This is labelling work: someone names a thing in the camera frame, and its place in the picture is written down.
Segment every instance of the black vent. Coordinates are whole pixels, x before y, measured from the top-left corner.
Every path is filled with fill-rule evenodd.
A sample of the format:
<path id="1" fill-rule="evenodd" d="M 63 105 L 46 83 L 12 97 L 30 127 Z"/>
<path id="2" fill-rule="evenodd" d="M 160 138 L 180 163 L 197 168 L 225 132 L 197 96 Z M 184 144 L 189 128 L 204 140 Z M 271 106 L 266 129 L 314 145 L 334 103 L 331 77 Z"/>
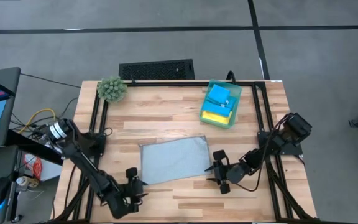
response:
<path id="1" fill-rule="evenodd" d="M 119 65 L 123 80 L 194 80 L 193 60 L 125 63 Z"/>

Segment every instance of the wooden table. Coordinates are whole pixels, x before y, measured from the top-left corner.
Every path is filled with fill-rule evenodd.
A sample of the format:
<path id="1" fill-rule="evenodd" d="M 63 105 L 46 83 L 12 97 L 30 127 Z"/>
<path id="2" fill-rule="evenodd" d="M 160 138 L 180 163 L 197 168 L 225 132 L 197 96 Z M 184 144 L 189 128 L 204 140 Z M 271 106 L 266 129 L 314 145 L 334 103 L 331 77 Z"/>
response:
<path id="1" fill-rule="evenodd" d="M 80 131 L 87 132 L 96 93 L 95 81 L 83 82 L 75 111 L 74 122 Z M 288 110 L 288 101 L 282 82 L 266 81 L 267 93 L 274 122 Z M 108 108 L 106 127 L 114 132 L 108 136 L 104 156 L 99 168 L 111 174 L 120 183 L 127 181 L 125 170 L 137 167 L 140 170 L 138 144 L 164 142 L 188 136 L 207 137 L 211 160 L 214 151 L 224 149 L 231 161 L 237 161 L 247 151 L 258 147 L 256 133 L 259 130 L 255 115 L 254 100 L 250 87 L 243 87 L 237 111 L 237 121 L 231 129 L 220 129 L 201 123 L 198 117 L 206 87 L 129 87 L 120 103 L 111 103 Z M 264 111 L 262 97 L 260 105 Z M 102 103 L 99 106 L 100 120 Z M 283 168 L 289 191 L 311 216 L 315 216 L 308 180 L 303 164 L 293 156 L 282 156 Z M 68 179 L 73 163 L 66 160 L 55 198 L 56 214 L 63 211 Z M 77 169 L 71 183 L 69 201 L 74 196 L 80 172 Z M 267 174 L 262 171 L 257 191 L 247 192 L 231 185 L 231 192 L 221 195 L 214 182 L 206 176 L 174 180 L 145 187 L 149 193 L 140 206 L 139 213 L 132 213 L 114 220 L 108 206 L 100 207 L 95 197 L 91 222 L 251 222 L 274 221 L 272 199 Z M 257 175 L 246 176 L 240 184 L 253 188 Z M 280 191 L 281 214 L 285 217 Z M 80 218 L 85 215 L 86 192 L 81 205 Z"/>

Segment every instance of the plastic bin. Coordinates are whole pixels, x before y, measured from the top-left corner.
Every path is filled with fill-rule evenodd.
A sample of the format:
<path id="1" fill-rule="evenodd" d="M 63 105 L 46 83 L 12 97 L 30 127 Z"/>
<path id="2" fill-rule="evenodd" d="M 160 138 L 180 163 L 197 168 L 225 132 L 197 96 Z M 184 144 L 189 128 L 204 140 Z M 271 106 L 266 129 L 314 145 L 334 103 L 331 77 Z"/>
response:
<path id="1" fill-rule="evenodd" d="M 231 84 L 231 83 L 220 82 L 220 81 L 217 81 L 217 80 L 210 80 L 209 84 L 208 84 L 208 89 L 207 89 L 205 97 L 204 97 L 203 105 L 204 105 L 204 103 L 206 101 L 206 96 L 210 93 L 210 91 L 212 90 L 212 87 L 214 85 L 218 85 L 220 87 L 223 87 L 225 89 L 230 90 L 230 96 L 235 97 L 237 99 L 236 104 L 234 104 L 234 106 L 233 106 L 232 115 L 230 117 L 229 124 L 222 124 L 222 123 L 219 123 L 219 122 L 211 121 L 210 119 L 202 118 L 201 115 L 202 115 L 202 112 L 203 112 L 203 107 L 201 107 L 201 110 L 200 110 L 200 113 L 199 113 L 198 116 L 200 117 L 200 120 L 202 122 L 205 122 L 205 123 L 208 123 L 208 124 L 213 124 L 213 125 L 218 126 L 220 128 L 229 129 L 236 122 L 237 107 L 239 106 L 242 88 L 241 88 L 241 86 L 237 86 L 237 85 L 234 85 L 234 84 Z"/>

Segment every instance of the blue block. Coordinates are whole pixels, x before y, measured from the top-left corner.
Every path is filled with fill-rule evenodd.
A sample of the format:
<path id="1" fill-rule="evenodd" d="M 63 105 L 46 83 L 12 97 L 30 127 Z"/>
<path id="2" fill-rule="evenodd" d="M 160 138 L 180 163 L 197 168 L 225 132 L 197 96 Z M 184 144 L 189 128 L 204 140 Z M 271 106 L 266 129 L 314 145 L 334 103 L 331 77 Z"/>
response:
<path id="1" fill-rule="evenodd" d="M 202 110 L 206 110 L 206 111 L 212 112 L 214 114 L 218 114 L 218 115 L 225 116 L 225 117 L 228 117 L 230 115 L 230 111 L 231 111 L 227 107 L 218 106 L 218 105 L 211 103 L 209 101 L 205 101 Z"/>
<path id="2" fill-rule="evenodd" d="M 218 85 L 214 85 L 212 87 L 212 90 L 207 96 L 207 99 L 209 99 L 212 102 L 216 102 L 217 104 L 226 104 L 226 100 L 230 95 L 230 90 L 227 90 L 223 87 L 220 87 Z"/>
<path id="3" fill-rule="evenodd" d="M 224 105 L 224 107 L 227 107 L 227 108 L 229 108 L 230 110 L 233 110 L 233 107 L 234 107 L 234 105 L 236 104 L 236 102 L 237 102 L 237 99 L 235 98 L 235 97 L 233 97 L 233 96 L 229 96 L 228 98 L 227 98 L 227 100 L 228 100 L 228 104 L 226 104 L 226 105 Z"/>

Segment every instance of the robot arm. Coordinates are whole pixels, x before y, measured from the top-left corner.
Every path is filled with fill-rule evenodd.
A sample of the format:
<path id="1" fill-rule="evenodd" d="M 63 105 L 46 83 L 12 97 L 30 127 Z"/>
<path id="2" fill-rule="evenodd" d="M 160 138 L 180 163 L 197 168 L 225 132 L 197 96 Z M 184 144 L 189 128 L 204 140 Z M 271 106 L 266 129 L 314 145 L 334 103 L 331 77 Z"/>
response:
<path id="1" fill-rule="evenodd" d="M 128 213 L 139 211 L 143 192 L 143 183 L 137 177 L 135 167 L 127 170 L 127 184 L 118 184 L 113 176 L 99 170 L 86 155 L 91 155 L 90 149 L 98 143 L 100 134 L 80 133 L 75 123 L 69 119 L 60 120 L 49 126 L 45 138 L 52 147 L 60 148 L 62 156 L 69 158 L 89 180 L 102 204 L 107 204 L 114 218 L 122 218 Z"/>
<path id="2" fill-rule="evenodd" d="M 282 130 L 273 129 L 269 136 L 263 139 L 260 149 L 254 149 L 244 154 L 238 163 L 230 164 L 223 150 L 213 153 L 214 161 L 207 170 L 214 170 L 215 178 L 209 179 L 221 186 L 221 193 L 230 192 L 226 181 L 238 184 L 245 175 L 253 175 L 260 169 L 262 162 L 271 155 L 276 155 L 285 147 L 297 147 L 310 135 L 311 125 L 298 113 L 287 114 L 278 124 L 283 124 Z"/>

